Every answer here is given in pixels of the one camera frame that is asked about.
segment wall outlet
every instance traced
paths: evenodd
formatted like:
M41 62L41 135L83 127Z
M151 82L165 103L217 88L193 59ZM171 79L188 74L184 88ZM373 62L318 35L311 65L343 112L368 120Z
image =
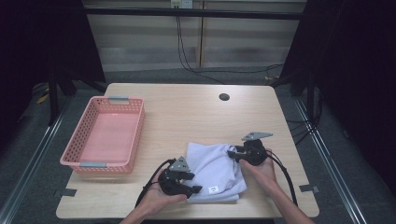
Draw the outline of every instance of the wall outlet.
M181 8L181 0L171 0L171 8Z
M181 0L181 8L192 9L192 0Z

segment folded white shirt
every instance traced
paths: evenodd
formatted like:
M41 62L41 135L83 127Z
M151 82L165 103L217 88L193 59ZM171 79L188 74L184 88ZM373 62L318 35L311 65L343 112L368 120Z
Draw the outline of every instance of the folded white shirt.
M218 203L239 199L239 193L247 185L239 163L227 154L230 150L236 151L234 146L227 144L204 146L189 143L186 162L195 177L185 180L184 184L202 186L199 193L190 196L189 203Z

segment person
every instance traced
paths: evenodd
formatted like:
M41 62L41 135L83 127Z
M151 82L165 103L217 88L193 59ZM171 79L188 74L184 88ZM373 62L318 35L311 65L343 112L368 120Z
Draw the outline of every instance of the person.
M267 148L267 150L269 153L272 153L271 149ZM288 195L279 186L276 180L274 162L272 160L267 159L259 166L252 166L245 160L240 160L239 162L243 168L251 172L260 187L272 198L277 209L287 223L314 223L311 218L291 201ZM154 177L154 182L157 181L158 176L159 174ZM187 197L184 194L168 196L163 193L159 184L153 184L148 189L141 203L121 222L121 224L139 224L146 218L160 212L166 205L179 203L186 199Z

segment wooden table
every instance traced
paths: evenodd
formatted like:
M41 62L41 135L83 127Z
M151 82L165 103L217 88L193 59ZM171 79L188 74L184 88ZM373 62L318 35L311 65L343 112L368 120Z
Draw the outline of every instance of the wooden table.
M219 95L227 93L228 101ZM241 137L255 132L273 133L262 139L288 168L300 208L310 217L318 215L312 191L300 192L309 184L293 144L283 112L271 87L184 84L118 84L108 86L106 95L128 95L145 100L146 116L134 169L130 175L79 175L67 184L74 197L63 196L59 218L126 217L155 169L165 160L186 154L187 144L227 143L242 146ZM243 171L247 190L233 203L178 203L153 218L270 218L280 217L274 203ZM276 166L282 189L290 189Z

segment pink plastic basket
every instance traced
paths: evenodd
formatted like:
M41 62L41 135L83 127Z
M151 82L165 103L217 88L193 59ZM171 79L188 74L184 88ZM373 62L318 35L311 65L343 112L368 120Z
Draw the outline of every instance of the pink plastic basket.
M78 173L129 174L142 130L143 99L94 96L61 164Z

